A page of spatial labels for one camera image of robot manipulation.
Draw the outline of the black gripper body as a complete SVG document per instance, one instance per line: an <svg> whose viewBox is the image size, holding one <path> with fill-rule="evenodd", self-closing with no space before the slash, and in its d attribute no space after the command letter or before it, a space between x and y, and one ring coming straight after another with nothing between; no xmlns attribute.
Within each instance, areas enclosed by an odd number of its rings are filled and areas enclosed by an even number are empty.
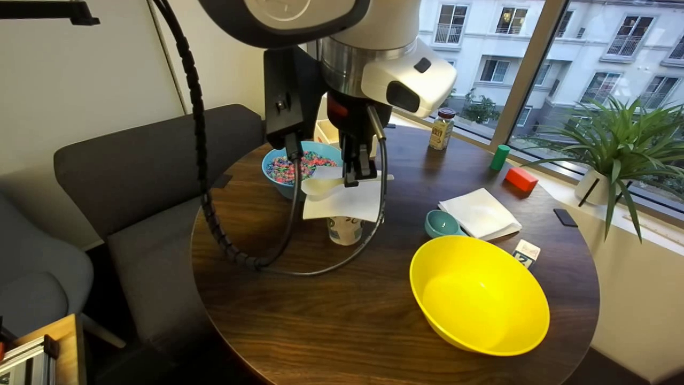
<svg viewBox="0 0 684 385"><path fill-rule="evenodd" d="M273 148L282 148L295 132L298 140L313 136L318 107L329 100L329 123L339 132L347 160L368 157L373 128L368 109L388 120L388 107L366 97L349 97L324 82L322 65L298 48L266 49L262 53L265 78L265 136Z"/></svg>

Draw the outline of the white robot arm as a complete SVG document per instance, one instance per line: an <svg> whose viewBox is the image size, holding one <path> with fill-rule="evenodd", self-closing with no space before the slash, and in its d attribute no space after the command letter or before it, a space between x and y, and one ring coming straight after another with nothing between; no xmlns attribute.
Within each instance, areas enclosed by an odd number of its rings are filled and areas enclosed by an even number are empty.
<svg viewBox="0 0 684 385"><path fill-rule="evenodd" d="M419 36L420 0L199 0L229 36L262 49L273 148L309 140L321 100L337 128L342 182L376 176L371 140L393 112L429 116L457 71Z"/></svg>

